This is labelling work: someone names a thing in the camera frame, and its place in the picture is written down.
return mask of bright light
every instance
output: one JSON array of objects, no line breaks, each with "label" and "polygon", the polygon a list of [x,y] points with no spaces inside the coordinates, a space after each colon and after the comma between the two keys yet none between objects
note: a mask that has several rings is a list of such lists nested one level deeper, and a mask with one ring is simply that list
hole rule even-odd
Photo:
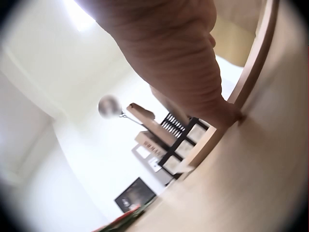
[{"label": "bright light", "polygon": [[89,28],[95,22],[95,20],[83,11],[83,9],[73,0],[64,0],[64,3],[79,32]]}]

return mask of black picture frame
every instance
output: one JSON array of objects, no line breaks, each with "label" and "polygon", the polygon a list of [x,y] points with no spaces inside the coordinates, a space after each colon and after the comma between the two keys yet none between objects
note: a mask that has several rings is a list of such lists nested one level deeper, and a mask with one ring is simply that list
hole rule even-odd
[{"label": "black picture frame", "polygon": [[115,199],[115,202],[125,213],[137,205],[147,204],[154,197],[156,194],[139,177]]}]

